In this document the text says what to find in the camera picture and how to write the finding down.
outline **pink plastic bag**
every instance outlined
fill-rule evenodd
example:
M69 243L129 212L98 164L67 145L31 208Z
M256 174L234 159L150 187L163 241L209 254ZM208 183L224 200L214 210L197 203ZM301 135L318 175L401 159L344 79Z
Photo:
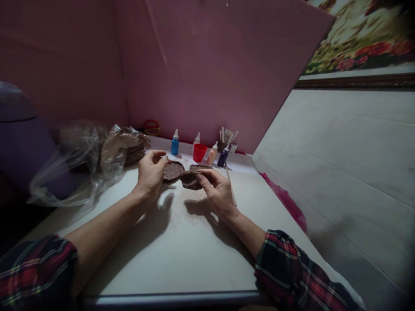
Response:
M265 173L259 173L262 178L265 179L267 184L271 187L272 191L280 199L281 203L285 206L290 215L294 218L295 222L300 226L301 230L307 233L307 222L303 212L298 208L293 199L286 190L274 184L271 179Z

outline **pink partition board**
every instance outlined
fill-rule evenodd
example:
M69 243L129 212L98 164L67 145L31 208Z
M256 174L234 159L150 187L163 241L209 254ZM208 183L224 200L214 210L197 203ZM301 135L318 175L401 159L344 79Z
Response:
M128 124L112 0L1 1L0 64L49 123Z
M300 0L117 3L129 119L253 153L333 17Z

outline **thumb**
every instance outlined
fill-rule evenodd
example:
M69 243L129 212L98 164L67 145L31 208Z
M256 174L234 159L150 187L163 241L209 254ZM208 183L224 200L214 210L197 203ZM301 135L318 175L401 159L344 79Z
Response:
M203 190L209 196L213 192L212 185L210 184L209 180L203 176L202 174L197 174L196 179L198 180L199 184L202 186Z
M164 168L167 166L167 163L169 163L169 161L168 161L168 160L166 160L164 156L162 156L162 157L159 159L159 161L157 162L157 164L156 164L156 165L157 165L159 168L164 169Z

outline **white paint bottle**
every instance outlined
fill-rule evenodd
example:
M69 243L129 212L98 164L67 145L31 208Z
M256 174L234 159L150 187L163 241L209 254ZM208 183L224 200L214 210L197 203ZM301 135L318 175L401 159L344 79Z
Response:
M193 147L192 147L192 155L193 155L193 150L195 149L195 144L200 143L200 132L198 132L198 135L195 138L195 141L193 142Z

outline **white table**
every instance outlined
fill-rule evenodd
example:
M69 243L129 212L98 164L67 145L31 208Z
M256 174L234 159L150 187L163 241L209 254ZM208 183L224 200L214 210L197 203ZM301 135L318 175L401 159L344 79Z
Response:
M151 142L152 149L170 150L170 140L151 137ZM188 169L195 164L191 148L180 143L178 157L169 152L168 156ZM252 159L234 154L229 155L227 164L241 212L263 229L287 232L332 281L342 281L259 176ZM225 169L214 167L226 176ZM137 165L127 168L124 178L101 196L93 210L58 209L27 238L71 232L127 195L137 177ZM180 181L163 185L158 206L149 209L89 282L84 291L86 307L184 307L261 301L252 257L209 213L205 198L203 190L184 189Z

